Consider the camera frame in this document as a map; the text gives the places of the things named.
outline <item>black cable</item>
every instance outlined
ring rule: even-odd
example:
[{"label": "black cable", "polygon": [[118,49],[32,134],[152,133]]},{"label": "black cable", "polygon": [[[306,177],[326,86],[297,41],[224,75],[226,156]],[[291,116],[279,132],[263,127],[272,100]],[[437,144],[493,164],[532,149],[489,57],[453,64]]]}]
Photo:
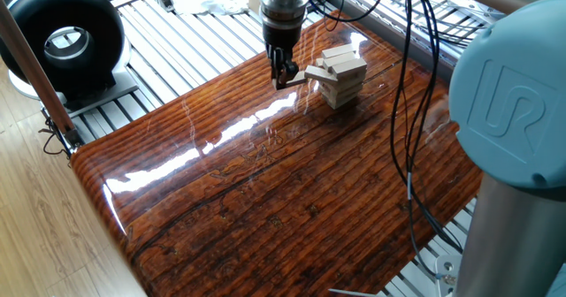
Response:
[{"label": "black cable", "polygon": [[[406,12],[407,12],[407,29],[405,32],[405,44],[402,56],[402,66],[401,66],[401,77],[399,78],[399,85],[397,86],[397,91],[395,93],[394,103],[393,103],[393,110],[391,112],[391,128],[389,133],[389,148],[391,149],[391,157],[393,158],[393,163],[395,165],[395,169],[399,173],[403,183],[407,185],[407,178],[403,173],[401,165],[397,160],[397,155],[395,154],[395,118],[397,116],[397,108],[399,106],[399,101],[401,99],[401,94],[404,91],[403,85],[405,81],[405,72],[407,70],[407,61],[409,60],[409,46],[410,46],[410,26],[412,22],[412,1],[406,0]],[[406,155],[409,153],[407,152],[407,143],[405,143],[405,151]]]},{"label": "black cable", "polygon": [[313,0],[309,0],[309,2],[310,2],[310,5],[312,5],[312,7],[317,10],[317,12],[319,12],[319,13],[322,14],[322,15],[324,15],[324,16],[327,17],[328,19],[333,19],[333,20],[335,20],[335,21],[339,21],[339,22],[342,22],[342,23],[348,23],[348,22],[356,22],[356,21],[358,21],[358,20],[360,20],[360,19],[363,19],[363,18],[365,18],[366,16],[370,15],[370,14],[373,12],[373,10],[375,10],[375,8],[378,7],[378,5],[379,5],[379,3],[381,2],[381,0],[377,0],[377,1],[375,2],[375,4],[374,4],[370,9],[368,9],[368,11],[367,11],[366,13],[364,13],[364,14],[362,14],[361,16],[359,16],[359,17],[357,17],[357,18],[354,18],[354,19],[341,19],[341,18],[336,18],[336,17],[334,17],[334,16],[332,16],[332,15],[326,13],[325,11],[321,10],[321,9],[318,7],[318,5],[316,5],[316,4],[313,2]]},{"label": "black cable", "polygon": [[[409,144],[410,144],[410,136],[413,133],[414,127],[415,127],[415,123],[418,119],[418,115],[420,113],[420,111],[423,111],[423,116],[421,117],[421,124],[417,133],[417,138],[415,141],[415,146],[413,148],[413,154],[412,156],[409,156],[408,159],[411,161],[411,164],[409,166],[409,171],[412,171],[415,161],[415,158],[417,156],[417,150],[418,150],[418,142],[420,140],[420,137],[422,135],[423,132],[423,128],[424,128],[424,123],[425,123],[425,118],[426,118],[426,113],[429,109],[430,106],[430,101],[432,99],[432,92],[434,90],[434,86],[436,84],[436,72],[438,70],[438,62],[439,62],[439,55],[440,55],[440,37],[439,37],[439,31],[438,31],[438,26],[437,26],[437,22],[436,22],[436,18],[434,16],[434,11],[433,8],[430,4],[429,0],[421,0],[421,3],[423,4],[423,8],[424,8],[424,15],[426,17],[426,22],[427,22],[427,27],[428,27],[428,32],[430,35],[430,41],[431,41],[431,47],[432,47],[432,54],[433,54],[433,61],[434,61],[434,66],[432,69],[432,75],[431,75],[431,81],[429,82],[429,85],[427,86],[427,89],[425,91],[425,94],[423,96],[423,99],[421,100],[421,103],[419,104],[419,107],[417,109],[417,113],[416,116],[413,119],[413,123],[411,124],[411,129],[409,131]],[[462,244],[458,241],[458,239],[454,236],[453,233],[451,233],[449,230],[448,233],[450,233],[450,235],[452,235],[452,237],[454,238],[455,241],[453,241],[452,239],[449,238],[449,236],[446,234],[446,232],[442,229],[442,226],[440,225],[440,223],[436,220],[436,218],[434,218],[434,216],[430,213],[430,211],[428,211],[428,209],[423,205],[423,203],[420,202],[420,199],[418,199],[418,196],[416,193],[414,193],[414,190],[412,192],[412,194],[414,195],[415,201],[417,202],[417,205],[419,206],[419,208],[423,211],[425,218],[429,221],[429,223],[431,224],[432,228],[435,230],[435,232],[450,246],[452,246],[453,248],[455,248],[457,251],[459,251],[460,253],[462,253]]]},{"label": "black cable", "polygon": [[[45,111],[45,109],[42,109],[42,114],[45,117],[45,125],[47,126],[47,129],[41,129],[38,133],[51,133],[51,136],[47,139],[45,145],[43,145],[43,152],[51,156],[56,156],[65,153],[67,160],[70,160],[71,150],[65,144],[65,138],[63,137],[63,134],[61,134],[61,132],[57,128],[57,125],[55,125],[55,123],[53,122],[51,117],[47,114],[47,111]],[[63,148],[58,152],[47,151],[47,146],[49,145],[53,137],[57,137],[59,142],[61,142],[61,144],[63,145]]]},{"label": "black cable", "polygon": [[415,234],[414,234],[414,221],[413,221],[413,212],[412,212],[412,201],[413,199],[415,200],[415,202],[417,203],[417,206],[420,208],[420,210],[422,211],[425,219],[427,220],[427,222],[431,225],[432,229],[434,230],[435,233],[437,233],[439,235],[439,237],[444,240],[448,245],[455,247],[455,249],[457,249],[458,251],[461,251],[461,245],[458,242],[457,244],[446,234],[446,232],[444,232],[444,230],[442,229],[442,226],[440,225],[440,223],[436,220],[436,218],[434,218],[434,216],[430,213],[430,211],[424,206],[424,204],[420,201],[420,199],[417,196],[417,193],[415,192],[414,188],[411,185],[411,179],[409,179],[409,174],[411,174],[413,166],[415,165],[415,158],[417,155],[417,150],[418,150],[418,140],[420,140],[420,136],[422,133],[422,128],[423,128],[423,123],[421,122],[421,126],[420,126],[420,131],[417,134],[417,140],[415,143],[415,146],[413,148],[413,152],[411,154],[410,152],[410,137],[412,137],[412,133],[415,129],[415,125],[418,119],[418,116],[421,112],[421,110],[424,111],[424,114],[426,113],[426,111],[428,110],[429,106],[430,106],[430,99],[432,98],[432,91],[434,89],[434,84],[436,82],[436,71],[438,69],[438,61],[439,61],[439,56],[440,56],[440,37],[439,37],[439,33],[438,33],[438,27],[436,24],[436,18],[434,17],[434,13],[433,13],[433,8],[430,5],[430,2],[428,0],[421,0],[421,3],[423,4],[424,7],[424,14],[426,17],[426,22],[427,22],[427,27],[428,27],[428,32],[430,35],[430,42],[431,42],[431,48],[432,48],[432,56],[433,56],[433,71],[432,71],[432,76],[431,76],[431,80],[427,86],[427,89],[425,90],[423,99],[421,100],[421,103],[419,104],[419,107],[417,109],[417,114],[415,116],[415,118],[413,119],[413,122],[411,124],[411,129],[409,130],[409,134],[406,135],[405,137],[405,158],[406,158],[406,165],[407,165],[407,173],[408,173],[408,177],[405,177],[403,170],[401,168],[401,165],[399,164],[399,161],[397,159],[397,155],[395,153],[395,148],[394,148],[394,130],[395,130],[395,118],[397,115],[397,110],[398,110],[398,106],[399,106],[399,102],[400,102],[400,98],[401,98],[401,94],[404,94],[404,78],[405,78],[405,73],[406,73],[406,64],[407,64],[407,60],[408,60],[408,54],[409,54],[409,46],[410,46],[410,27],[412,24],[412,0],[405,0],[405,7],[406,7],[406,15],[407,15],[407,32],[405,35],[405,49],[403,51],[403,59],[402,59],[402,73],[401,73],[401,77],[400,77],[400,81],[399,81],[399,86],[397,88],[397,92],[394,98],[394,106],[393,106],[393,111],[392,111],[392,120],[391,120],[391,133],[390,133],[390,148],[391,148],[391,153],[392,153],[392,158],[394,160],[394,165],[395,168],[397,169],[397,171],[399,172],[400,177],[403,180],[403,183],[405,185],[407,185],[408,187],[408,191],[409,191],[409,227],[410,227],[410,232],[411,232],[411,242],[414,246],[414,249],[416,251],[417,254],[417,260],[423,265],[423,268],[429,272],[432,276],[434,277],[438,277],[437,274],[435,274],[432,270],[430,270],[423,262],[422,257],[420,256],[420,252],[418,251],[418,247],[416,244],[416,240],[415,240]]},{"label": "black cable", "polygon": [[[344,9],[344,0],[342,0],[342,3],[340,4],[340,9],[338,10],[338,18],[340,18],[340,15],[342,14],[342,9]],[[325,17],[325,19],[324,19],[324,21],[325,21],[325,29],[326,29],[326,31],[328,31],[328,32],[332,32],[333,30],[336,29],[336,27],[338,26],[338,23],[339,23],[339,22],[336,21],[336,23],[334,24],[334,27],[333,27],[333,28],[328,28],[328,27],[326,26],[326,19],[327,19],[327,17]]]}]

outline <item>jenga block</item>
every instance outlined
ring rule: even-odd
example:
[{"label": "jenga block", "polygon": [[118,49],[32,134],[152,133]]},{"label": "jenga block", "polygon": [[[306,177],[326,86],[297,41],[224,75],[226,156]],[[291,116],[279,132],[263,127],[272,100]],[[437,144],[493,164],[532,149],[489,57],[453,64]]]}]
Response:
[{"label": "jenga block", "polygon": [[358,58],[347,61],[346,63],[334,65],[331,70],[337,79],[344,80],[349,75],[367,70],[367,67],[368,65],[365,63],[363,58]]},{"label": "jenga block", "polygon": [[351,86],[350,88],[337,91],[334,88],[334,86],[330,84],[321,83],[320,86],[318,87],[318,90],[321,93],[325,94],[329,99],[336,101],[336,100],[340,100],[343,97],[351,95],[352,93],[357,93],[360,90],[362,90],[362,88],[363,88],[363,84],[360,82],[355,84],[354,86]]},{"label": "jenga block", "polygon": [[292,80],[287,82],[287,86],[299,85],[306,82],[307,82],[307,78],[304,76],[304,71],[300,71],[295,75],[295,77]]},{"label": "jenga block", "polygon": [[346,63],[348,61],[356,59],[356,54],[354,52],[348,52],[346,54],[338,55],[335,57],[324,59],[324,67],[325,69],[330,72],[330,67],[342,63]]},{"label": "jenga block", "polygon": [[356,49],[352,44],[342,45],[333,49],[325,49],[322,51],[322,58],[327,59],[330,57],[335,57],[349,52],[356,52]]},{"label": "jenga block", "polygon": [[352,99],[357,97],[357,92],[348,96],[348,97],[344,97],[341,100],[337,101],[337,102],[333,102],[331,101],[328,97],[326,97],[325,95],[321,95],[322,98],[326,101],[326,103],[328,103],[328,105],[330,107],[332,107],[333,109],[338,109],[340,108],[342,105],[344,105],[345,103],[351,101]]},{"label": "jenga block", "polygon": [[320,67],[309,65],[307,66],[307,69],[304,71],[304,74],[307,78],[313,80],[319,80],[321,82],[326,82],[333,85],[338,84],[338,79],[336,79],[336,76],[330,74],[325,69]]}]

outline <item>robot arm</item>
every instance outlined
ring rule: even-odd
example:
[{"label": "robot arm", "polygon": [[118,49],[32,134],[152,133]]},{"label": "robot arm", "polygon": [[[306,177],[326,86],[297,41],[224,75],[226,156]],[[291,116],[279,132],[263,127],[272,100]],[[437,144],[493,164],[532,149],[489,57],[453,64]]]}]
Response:
[{"label": "robot arm", "polygon": [[272,84],[276,89],[299,72],[293,62],[293,47],[301,37],[301,26],[309,0],[260,0],[265,49],[272,64]]}]

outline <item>wooden block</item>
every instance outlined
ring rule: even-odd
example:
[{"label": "wooden block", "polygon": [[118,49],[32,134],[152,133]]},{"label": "wooden block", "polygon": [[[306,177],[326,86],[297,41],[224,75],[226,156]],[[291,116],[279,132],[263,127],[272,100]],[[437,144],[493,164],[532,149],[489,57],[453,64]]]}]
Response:
[{"label": "wooden block", "polygon": [[338,64],[342,64],[342,63],[346,63],[348,61],[351,60],[355,60],[356,59],[356,54],[354,54],[354,52],[348,52],[346,54],[342,54],[342,55],[338,55],[335,57],[330,57],[327,59],[324,59],[324,68],[330,72],[330,67],[334,66],[334,65],[338,65]]},{"label": "wooden block", "polygon": [[343,80],[351,74],[367,70],[368,65],[363,58],[354,59],[332,67],[332,73],[337,79]]},{"label": "wooden block", "polygon": [[366,71],[360,71],[355,74],[349,75],[346,79],[338,80],[337,84],[325,83],[331,92],[339,93],[348,90],[349,88],[363,83],[365,80]]},{"label": "wooden block", "polygon": [[304,71],[300,71],[294,76],[292,80],[287,82],[287,86],[299,85],[306,82],[307,78],[304,76]]},{"label": "wooden block", "polygon": [[326,97],[325,95],[322,95],[322,98],[326,101],[326,103],[328,103],[328,105],[330,107],[332,107],[334,110],[340,108],[341,106],[343,106],[345,103],[351,101],[352,99],[357,97],[357,92],[348,96],[348,97],[344,97],[341,100],[339,100],[338,102],[334,102],[331,101],[328,97]]},{"label": "wooden block", "polygon": [[320,67],[307,66],[307,69],[304,71],[304,74],[307,78],[313,80],[319,80],[321,82],[326,82],[333,85],[338,84],[338,79],[336,79],[336,76],[330,74],[325,69]]},{"label": "wooden block", "polygon": [[325,49],[322,51],[322,58],[327,59],[338,55],[346,54],[349,52],[356,52],[352,44],[346,44],[333,49]]},{"label": "wooden block", "polygon": [[325,96],[327,96],[330,100],[337,101],[351,95],[352,93],[359,92],[360,90],[362,90],[362,88],[363,88],[363,84],[358,83],[345,90],[336,91],[336,89],[332,85],[321,83],[320,86],[318,87],[318,90],[321,93],[323,93]]}]

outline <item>wire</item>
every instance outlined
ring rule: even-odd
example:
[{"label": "wire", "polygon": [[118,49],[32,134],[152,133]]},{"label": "wire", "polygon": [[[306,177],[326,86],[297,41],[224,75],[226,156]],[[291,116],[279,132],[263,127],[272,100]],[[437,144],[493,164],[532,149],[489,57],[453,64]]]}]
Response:
[{"label": "wire", "polygon": [[[340,9],[338,10],[338,18],[340,18],[340,15],[342,14],[342,9],[343,9],[343,8],[344,8],[344,0],[342,0],[342,3],[340,4]],[[336,27],[338,26],[338,21],[336,21],[336,23],[334,24],[334,27],[333,27],[333,28],[328,28],[328,27],[326,26],[326,19],[327,19],[327,17],[325,17],[325,29],[326,29],[326,31],[328,31],[328,32],[332,32],[332,31],[335,30]]]},{"label": "wire", "polygon": [[[51,117],[47,114],[47,111],[45,109],[42,109],[42,114],[45,117],[45,125],[47,126],[47,129],[43,128],[38,133],[51,133],[51,136],[47,139],[45,145],[43,145],[43,152],[51,156],[56,156],[64,153],[67,157],[67,160],[70,160],[71,150],[66,146],[63,135],[57,128],[57,125],[55,125],[55,123],[53,122]],[[51,139],[53,139],[53,137],[57,137],[59,142],[61,142],[61,144],[63,145],[63,148],[58,152],[47,151],[47,146],[50,144]]]},{"label": "wire", "polygon": [[[433,92],[434,86],[436,84],[438,63],[439,63],[439,59],[440,59],[440,33],[438,31],[437,21],[436,21],[436,17],[434,16],[433,8],[432,8],[429,0],[421,0],[421,4],[423,5],[423,14],[426,18],[426,27],[427,27],[427,32],[428,32],[429,38],[430,38],[433,67],[432,67],[432,74],[431,74],[430,81],[429,81],[429,83],[426,87],[426,90],[425,90],[424,95],[421,99],[421,102],[417,107],[417,112],[415,114],[415,117],[413,118],[409,132],[405,136],[405,146],[404,147],[405,147],[405,165],[406,165],[405,169],[406,169],[406,172],[407,172],[406,177],[405,177],[405,174],[403,172],[403,169],[401,168],[399,160],[397,159],[397,155],[396,155],[396,152],[395,152],[394,133],[395,133],[395,119],[396,119],[396,116],[397,116],[397,110],[398,110],[398,107],[399,107],[401,95],[405,95],[404,79],[405,79],[405,73],[406,73],[406,68],[407,68],[407,60],[408,60],[408,55],[409,55],[409,46],[410,46],[410,35],[411,35],[411,28],[410,27],[412,25],[412,13],[413,13],[412,0],[405,0],[405,12],[406,12],[406,15],[407,15],[407,27],[408,28],[406,29],[406,33],[405,33],[405,48],[404,48],[403,57],[402,57],[402,72],[401,72],[401,77],[399,79],[399,86],[397,87],[397,90],[396,90],[396,94],[395,94],[395,98],[394,98],[393,111],[392,111],[392,114],[391,114],[391,130],[390,130],[389,144],[390,144],[391,154],[392,154],[392,158],[394,160],[395,168],[397,169],[402,181],[407,186],[407,194],[408,194],[408,201],[409,201],[409,230],[410,230],[410,235],[411,235],[411,243],[413,245],[413,248],[415,249],[415,252],[416,252],[416,255],[417,255],[417,260],[418,260],[419,263],[422,264],[423,268],[431,276],[433,276],[434,278],[437,278],[439,275],[434,273],[432,270],[430,270],[428,268],[428,266],[424,263],[422,256],[420,255],[420,252],[418,250],[417,241],[416,241],[415,232],[414,232],[414,222],[415,221],[414,221],[414,218],[413,218],[413,211],[412,211],[413,210],[413,201],[415,201],[415,203],[417,204],[417,206],[419,207],[419,209],[423,213],[424,218],[429,223],[429,225],[432,227],[434,232],[436,234],[438,234],[438,236],[442,240],[444,240],[448,245],[454,247],[459,252],[462,252],[462,245],[457,241],[457,239],[454,236],[452,236],[452,238],[451,238],[443,230],[442,225],[438,222],[438,220],[431,214],[431,212],[424,206],[424,204],[418,198],[417,192],[415,191],[414,187],[412,186],[412,181],[411,181],[412,180],[411,177],[412,177],[413,168],[415,167],[415,161],[416,161],[416,158],[417,158],[418,143],[419,143],[420,138],[422,136],[426,112],[429,109],[430,101],[432,99],[432,92]],[[420,123],[420,127],[418,128],[417,133],[416,133],[417,137],[416,137],[416,139],[413,143],[412,137],[413,137],[413,134],[416,130],[415,127],[416,127],[416,124],[417,124],[419,117],[420,117],[421,123]]]},{"label": "wire", "polygon": [[375,8],[378,7],[378,5],[379,5],[380,2],[381,2],[381,0],[377,0],[377,1],[375,2],[375,4],[374,4],[370,9],[368,9],[368,11],[367,11],[366,13],[362,14],[361,16],[359,16],[359,17],[357,17],[357,18],[354,18],[354,19],[341,19],[340,17],[337,18],[337,17],[334,17],[334,16],[330,15],[329,13],[326,13],[325,11],[321,10],[321,9],[318,7],[318,5],[316,5],[316,4],[313,2],[313,0],[309,0],[310,5],[312,5],[312,7],[317,10],[317,12],[319,12],[319,13],[322,14],[322,15],[324,15],[324,16],[327,17],[328,19],[333,19],[333,20],[335,20],[335,21],[342,22],[342,23],[356,22],[356,21],[358,21],[358,20],[360,20],[360,19],[365,18],[366,16],[370,15],[370,14],[373,12],[373,10],[375,10]]}]

